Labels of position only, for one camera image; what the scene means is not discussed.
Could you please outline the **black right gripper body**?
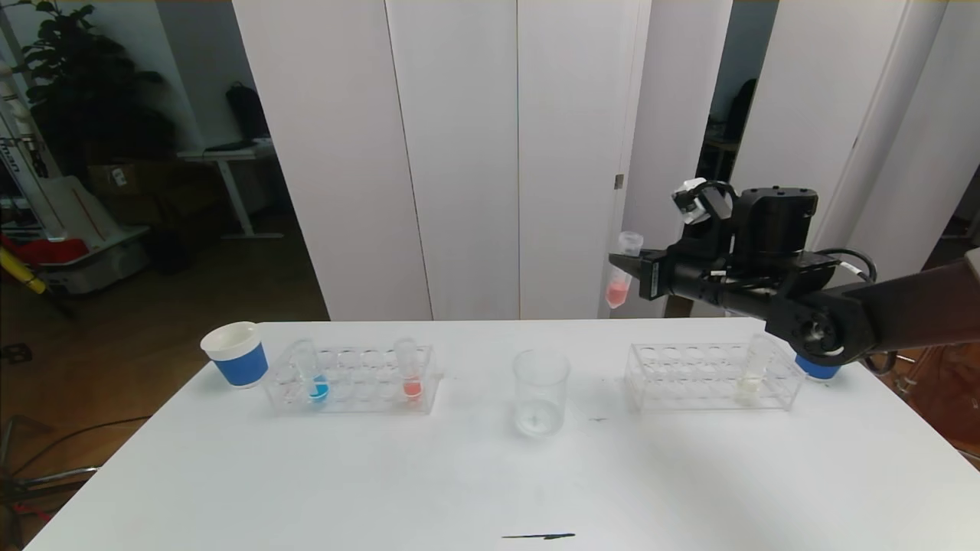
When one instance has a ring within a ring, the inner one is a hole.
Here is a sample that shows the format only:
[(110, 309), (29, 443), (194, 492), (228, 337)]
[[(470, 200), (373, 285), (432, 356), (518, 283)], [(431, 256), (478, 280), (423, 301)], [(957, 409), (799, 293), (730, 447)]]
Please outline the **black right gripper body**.
[(639, 276), (640, 295), (646, 300), (679, 296), (720, 307), (721, 277), (717, 258), (689, 250), (646, 250)]

